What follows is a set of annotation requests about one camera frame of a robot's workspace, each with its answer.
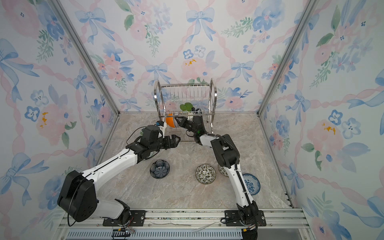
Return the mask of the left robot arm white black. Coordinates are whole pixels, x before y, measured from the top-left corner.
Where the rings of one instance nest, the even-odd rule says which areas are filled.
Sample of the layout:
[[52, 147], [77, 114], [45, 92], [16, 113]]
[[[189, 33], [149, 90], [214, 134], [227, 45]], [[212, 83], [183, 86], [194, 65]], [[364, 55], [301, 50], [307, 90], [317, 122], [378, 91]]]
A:
[[119, 199], [103, 200], [97, 196], [97, 191], [122, 171], [147, 160], [152, 153], [176, 148], [180, 141], [176, 135], [165, 136], [162, 126], [144, 127], [141, 136], [112, 158], [81, 173], [72, 171], [67, 174], [58, 196], [58, 206], [75, 222], [100, 217], [126, 226], [132, 218], [130, 207]]

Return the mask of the stainless steel dish rack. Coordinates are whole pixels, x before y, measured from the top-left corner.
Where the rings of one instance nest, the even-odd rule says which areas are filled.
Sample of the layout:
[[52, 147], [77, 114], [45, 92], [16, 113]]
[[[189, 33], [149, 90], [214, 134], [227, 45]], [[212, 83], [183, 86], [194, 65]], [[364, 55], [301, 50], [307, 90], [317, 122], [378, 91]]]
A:
[[191, 79], [186, 84], [164, 84], [154, 82], [154, 101], [159, 119], [167, 126], [166, 135], [177, 135], [182, 142], [193, 142], [193, 133], [177, 123], [181, 117], [193, 120], [201, 116], [208, 133], [212, 134], [218, 91], [214, 80]]

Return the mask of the white bowl orange outside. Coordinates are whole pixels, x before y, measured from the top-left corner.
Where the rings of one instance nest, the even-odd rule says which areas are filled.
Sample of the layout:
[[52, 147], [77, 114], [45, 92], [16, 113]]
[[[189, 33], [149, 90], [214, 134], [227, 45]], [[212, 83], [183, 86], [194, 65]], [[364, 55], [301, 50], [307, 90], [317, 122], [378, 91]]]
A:
[[170, 127], [170, 128], [176, 128], [178, 126], [178, 123], [177, 121], [175, 120], [174, 118], [174, 115], [173, 114], [168, 114], [166, 116], [166, 123], [167, 125]]

